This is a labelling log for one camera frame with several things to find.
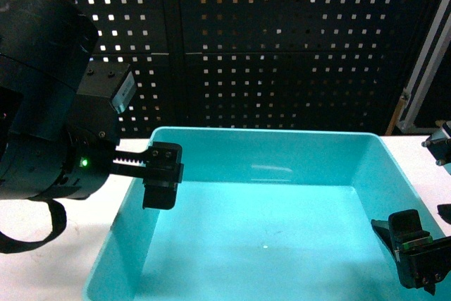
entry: pegboard wall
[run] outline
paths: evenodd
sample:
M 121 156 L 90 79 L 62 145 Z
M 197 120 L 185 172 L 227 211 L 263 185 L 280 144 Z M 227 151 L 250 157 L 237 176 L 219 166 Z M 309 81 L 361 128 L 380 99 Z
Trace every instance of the pegboard wall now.
M 138 91 L 122 137 L 161 125 L 384 133 L 440 0 L 69 0 L 95 60 Z

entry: metal frame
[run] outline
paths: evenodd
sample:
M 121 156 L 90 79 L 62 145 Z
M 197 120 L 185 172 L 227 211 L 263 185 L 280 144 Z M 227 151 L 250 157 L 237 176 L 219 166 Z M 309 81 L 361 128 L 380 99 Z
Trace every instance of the metal frame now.
M 416 61 L 412 76 L 404 89 L 408 98 L 397 124 L 403 133 L 430 134 L 437 128 L 418 128 L 414 122 L 421 104 L 451 41 L 451 0 L 442 0 Z

